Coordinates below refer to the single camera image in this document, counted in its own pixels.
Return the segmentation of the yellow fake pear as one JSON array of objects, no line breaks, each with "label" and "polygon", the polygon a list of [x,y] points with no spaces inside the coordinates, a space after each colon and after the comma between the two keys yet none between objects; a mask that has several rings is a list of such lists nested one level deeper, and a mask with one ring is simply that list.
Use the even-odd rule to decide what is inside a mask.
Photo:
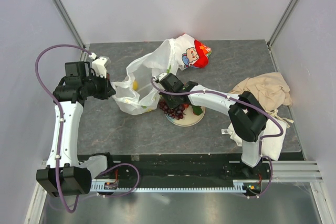
[{"label": "yellow fake pear", "polygon": [[138,82],[137,81],[134,81],[133,82],[133,90],[137,90],[138,89]]}]

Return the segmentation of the white printed plastic bag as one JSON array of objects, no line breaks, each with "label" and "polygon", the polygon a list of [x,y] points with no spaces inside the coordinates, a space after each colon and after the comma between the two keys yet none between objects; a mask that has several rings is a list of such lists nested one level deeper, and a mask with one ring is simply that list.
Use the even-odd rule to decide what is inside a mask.
[{"label": "white printed plastic bag", "polygon": [[[113,96],[122,112],[139,115],[157,108],[160,95],[151,84],[152,77],[163,72],[176,74],[179,66],[175,59],[174,39],[165,40],[155,51],[132,61],[127,67],[123,81],[113,82]],[[138,89],[133,90],[133,82]]]}]

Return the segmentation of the purple fake grapes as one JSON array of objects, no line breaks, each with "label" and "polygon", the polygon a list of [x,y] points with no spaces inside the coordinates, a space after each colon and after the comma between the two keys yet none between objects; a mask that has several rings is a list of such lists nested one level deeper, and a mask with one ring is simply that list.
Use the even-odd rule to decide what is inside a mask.
[{"label": "purple fake grapes", "polygon": [[171,109],[164,100],[161,100],[158,105],[164,114],[167,115],[170,119],[181,120],[184,118],[185,106],[179,105],[176,108]]}]

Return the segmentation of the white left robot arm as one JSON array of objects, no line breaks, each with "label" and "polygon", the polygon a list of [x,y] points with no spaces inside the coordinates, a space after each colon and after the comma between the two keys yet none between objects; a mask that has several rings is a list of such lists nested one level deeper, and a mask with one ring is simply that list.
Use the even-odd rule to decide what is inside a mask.
[{"label": "white left robot arm", "polygon": [[98,175],[111,178],[115,165],[110,154],[92,154],[81,162],[77,155],[79,123],[88,97],[107,100],[115,95],[106,66],[109,59],[99,57],[93,62],[68,62],[66,75],[53,91],[55,130],[46,168],[36,172],[36,180],[51,196],[84,195]]}]

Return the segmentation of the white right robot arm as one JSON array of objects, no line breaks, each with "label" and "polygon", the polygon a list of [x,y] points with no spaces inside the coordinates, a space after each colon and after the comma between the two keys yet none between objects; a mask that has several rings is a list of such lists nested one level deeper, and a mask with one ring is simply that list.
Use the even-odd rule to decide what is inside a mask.
[{"label": "white right robot arm", "polygon": [[252,94],[245,92],[233,95],[206,88],[193,81],[183,83],[172,73],[161,73],[153,78],[152,83],[159,85],[160,94],[171,108],[189,104],[228,116],[235,133],[242,140],[241,174],[251,179],[259,173],[260,138],[268,117]]}]

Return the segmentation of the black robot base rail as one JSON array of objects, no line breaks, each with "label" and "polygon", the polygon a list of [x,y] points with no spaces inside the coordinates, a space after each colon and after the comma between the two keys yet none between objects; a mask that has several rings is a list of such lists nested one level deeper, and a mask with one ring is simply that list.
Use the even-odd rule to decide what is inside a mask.
[{"label": "black robot base rail", "polygon": [[107,161],[109,168],[123,166],[104,178],[117,178],[129,187],[139,183],[229,186],[235,180],[265,182],[271,175],[268,161],[250,168],[240,154],[110,154]]}]

